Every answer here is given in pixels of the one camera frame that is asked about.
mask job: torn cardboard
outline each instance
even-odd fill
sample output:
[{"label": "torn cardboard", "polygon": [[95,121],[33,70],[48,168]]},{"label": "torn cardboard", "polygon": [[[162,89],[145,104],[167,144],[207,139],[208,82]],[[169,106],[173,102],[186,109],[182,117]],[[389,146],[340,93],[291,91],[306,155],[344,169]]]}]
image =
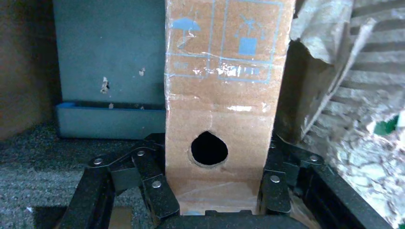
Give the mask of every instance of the torn cardboard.
[{"label": "torn cardboard", "polygon": [[[294,3],[167,1],[166,177],[182,214],[256,211]],[[191,150],[206,131],[228,150],[209,167]]]}]

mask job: crumpled paper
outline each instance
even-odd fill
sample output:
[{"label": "crumpled paper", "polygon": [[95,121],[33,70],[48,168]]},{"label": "crumpled paper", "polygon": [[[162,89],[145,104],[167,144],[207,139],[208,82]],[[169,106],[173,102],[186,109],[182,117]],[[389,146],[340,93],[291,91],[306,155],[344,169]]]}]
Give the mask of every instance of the crumpled paper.
[{"label": "crumpled paper", "polygon": [[299,39],[314,58],[334,64],[352,8],[353,0],[307,0],[292,22],[290,38]]}]

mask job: corrugated cardboard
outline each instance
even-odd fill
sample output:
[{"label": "corrugated cardboard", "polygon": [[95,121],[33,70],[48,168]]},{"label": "corrugated cardboard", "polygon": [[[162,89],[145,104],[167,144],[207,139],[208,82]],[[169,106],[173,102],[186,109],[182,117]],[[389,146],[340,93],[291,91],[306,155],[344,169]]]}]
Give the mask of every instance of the corrugated cardboard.
[{"label": "corrugated cardboard", "polygon": [[[294,0],[167,0],[166,176],[182,214],[255,211],[288,47]],[[227,146],[215,166],[191,145]]]}]

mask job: circular hole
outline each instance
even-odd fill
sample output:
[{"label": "circular hole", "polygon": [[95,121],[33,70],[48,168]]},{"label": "circular hole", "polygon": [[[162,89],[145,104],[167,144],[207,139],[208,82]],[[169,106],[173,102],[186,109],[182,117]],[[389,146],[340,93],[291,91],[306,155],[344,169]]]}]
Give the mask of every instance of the circular hole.
[{"label": "circular hole", "polygon": [[228,156],[226,144],[208,131],[194,139],[191,152],[194,160],[202,167],[217,165],[225,161]]}]

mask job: silver rivet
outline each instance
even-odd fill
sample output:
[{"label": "silver rivet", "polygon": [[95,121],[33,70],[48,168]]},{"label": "silver rivet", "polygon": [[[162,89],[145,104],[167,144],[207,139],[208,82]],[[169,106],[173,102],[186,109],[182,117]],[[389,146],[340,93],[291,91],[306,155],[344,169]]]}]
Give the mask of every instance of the silver rivet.
[{"label": "silver rivet", "polygon": [[318,160],[318,157],[315,156],[315,155],[312,155],[309,158],[311,159],[311,161],[317,161]]},{"label": "silver rivet", "polygon": [[158,180],[152,183],[152,187],[154,188],[159,188],[160,186],[162,186],[162,183]]},{"label": "silver rivet", "polygon": [[273,181],[274,183],[280,182],[280,178],[277,177],[276,175],[272,175],[272,176],[270,177],[270,180]]},{"label": "silver rivet", "polygon": [[138,156],[143,156],[144,154],[145,154],[145,151],[143,151],[143,150],[137,152]]},{"label": "silver rivet", "polygon": [[97,158],[96,160],[94,160],[94,164],[95,165],[100,165],[101,164],[101,162],[103,162],[103,159],[101,159],[101,158]]}]

